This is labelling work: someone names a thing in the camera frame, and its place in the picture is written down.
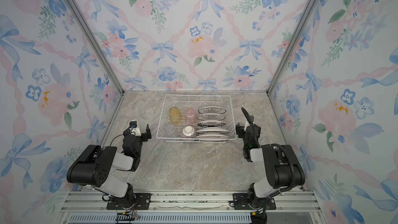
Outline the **white plate green red rim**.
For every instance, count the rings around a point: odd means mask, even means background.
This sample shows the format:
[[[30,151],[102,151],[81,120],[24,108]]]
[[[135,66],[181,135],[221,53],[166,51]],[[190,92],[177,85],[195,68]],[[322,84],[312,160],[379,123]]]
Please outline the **white plate green red rim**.
[[[197,123],[199,127],[223,127],[226,125],[224,121],[221,120],[204,120]]]

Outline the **white plate dark rim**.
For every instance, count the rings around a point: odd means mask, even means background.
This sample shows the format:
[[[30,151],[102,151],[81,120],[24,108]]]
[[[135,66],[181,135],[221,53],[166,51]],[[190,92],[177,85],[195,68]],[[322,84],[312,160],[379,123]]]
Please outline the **white plate dark rim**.
[[[205,106],[198,110],[200,115],[202,114],[209,114],[209,113],[216,113],[216,114],[225,114],[227,112],[226,109],[219,107],[219,106]]]

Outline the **white plate gold rim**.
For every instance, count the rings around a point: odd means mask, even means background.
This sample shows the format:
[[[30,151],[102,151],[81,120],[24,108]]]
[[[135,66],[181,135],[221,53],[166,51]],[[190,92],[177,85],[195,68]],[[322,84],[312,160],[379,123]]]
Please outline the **white plate gold rim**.
[[[226,116],[217,113],[207,113],[207,114],[197,115],[197,119],[199,121],[208,121],[208,120],[223,121],[225,120],[225,118]]]

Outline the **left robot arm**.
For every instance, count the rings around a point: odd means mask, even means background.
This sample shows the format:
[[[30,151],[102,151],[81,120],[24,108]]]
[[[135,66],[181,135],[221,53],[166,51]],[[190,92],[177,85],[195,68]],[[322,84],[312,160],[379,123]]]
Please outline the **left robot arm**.
[[[112,170],[135,172],[141,162],[143,143],[152,138],[149,125],[141,132],[136,120],[121,134],[122,152],[116,146],[89,145],[67,171],[67,181],[91,186],[108,199],[108,209],[132,209],[139,203],[130,183],[112,175]]]

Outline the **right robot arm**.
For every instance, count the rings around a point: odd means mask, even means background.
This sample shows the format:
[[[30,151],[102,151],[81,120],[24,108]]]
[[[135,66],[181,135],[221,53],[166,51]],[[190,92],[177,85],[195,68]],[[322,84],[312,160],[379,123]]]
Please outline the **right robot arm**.
[[[305,184],[305,173],[290,145],[260,145],[261,128],[256,124],[237,124],[236,134],[243,139],[243,156],[248,162],[263,163],[265,176],[249,186],[248,203],[263,207],[275,196]]]

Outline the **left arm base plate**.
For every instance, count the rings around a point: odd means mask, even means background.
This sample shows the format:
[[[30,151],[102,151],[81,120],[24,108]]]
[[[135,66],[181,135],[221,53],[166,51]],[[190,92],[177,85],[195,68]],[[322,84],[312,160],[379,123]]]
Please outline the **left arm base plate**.
[[[123,198],[110,197],[107,201],[107,210],[148,210],[151,202],[150,193],[127,194]]]

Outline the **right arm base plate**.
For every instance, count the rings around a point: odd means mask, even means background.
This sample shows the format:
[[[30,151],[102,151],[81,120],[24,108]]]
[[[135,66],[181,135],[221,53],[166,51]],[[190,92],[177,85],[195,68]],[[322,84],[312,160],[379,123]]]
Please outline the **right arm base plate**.
[[[230,207],[235,210],[257,211],[259,209],[276,210],[275,200],[273,198],[257,198],[248,193],[234,193],[233,200],[229,202]]]

